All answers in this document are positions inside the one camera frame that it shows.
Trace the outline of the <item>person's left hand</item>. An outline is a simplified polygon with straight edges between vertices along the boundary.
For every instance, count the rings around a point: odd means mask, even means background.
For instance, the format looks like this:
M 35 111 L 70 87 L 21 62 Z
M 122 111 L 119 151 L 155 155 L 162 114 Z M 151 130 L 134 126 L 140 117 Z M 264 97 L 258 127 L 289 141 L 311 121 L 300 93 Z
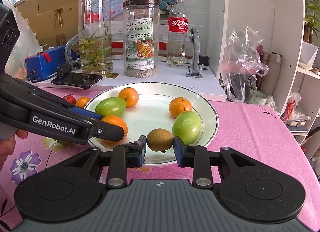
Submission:
M 26 139 L 28 137 L 27 131 L 17 130 L 8 140 L 1 140 L 0 142 L 0 170 L 3 169 L 4 163 L 7 161 L 9 155 L 14 153 L 16 137 Z

